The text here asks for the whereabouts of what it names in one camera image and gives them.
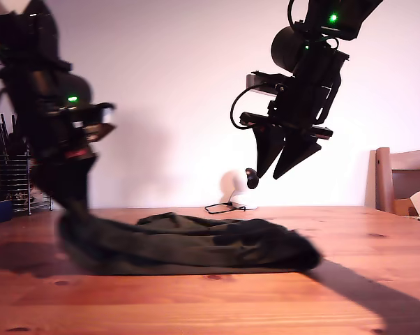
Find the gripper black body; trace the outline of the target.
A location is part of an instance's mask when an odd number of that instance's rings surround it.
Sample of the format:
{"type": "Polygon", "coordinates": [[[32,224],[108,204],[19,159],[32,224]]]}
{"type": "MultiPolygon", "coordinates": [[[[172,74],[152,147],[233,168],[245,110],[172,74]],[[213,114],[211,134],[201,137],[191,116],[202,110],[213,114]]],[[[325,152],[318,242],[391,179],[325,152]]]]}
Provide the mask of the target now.
{"type": "Polygon", "coordinates": [[[321,127],[327,117],[323,110],[331,90],[327,87],[309,89],[303,93],[288,90],[282,84],[256,84],[251,87],[262,93],[274,92],[276,97],[269,102],[267,115],[243,112],[239,117],[242,128],[255,126],[279,126],[285,131],[299,131],[304,135],[328,140],[333,131],[321,127]]]}

